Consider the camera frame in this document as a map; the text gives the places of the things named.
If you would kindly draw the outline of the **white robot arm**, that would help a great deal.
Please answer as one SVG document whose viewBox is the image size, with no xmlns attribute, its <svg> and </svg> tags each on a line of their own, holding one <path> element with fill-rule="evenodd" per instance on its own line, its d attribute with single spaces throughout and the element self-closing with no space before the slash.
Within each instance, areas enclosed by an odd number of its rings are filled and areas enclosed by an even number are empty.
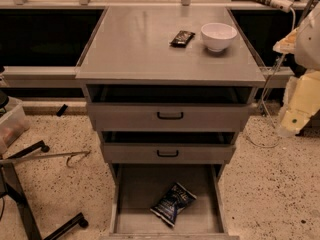
<svg viewBox="0 0 320 240">
<path fill-rule="evenodd" d="M 320 4 L 273 50 L 293 54 L 295 62 L 306 69 L 299 78 L 291 77 L 279 112 L 277 133 L 281 137 L 298 134 L 320 110 Z"/>
</svg>

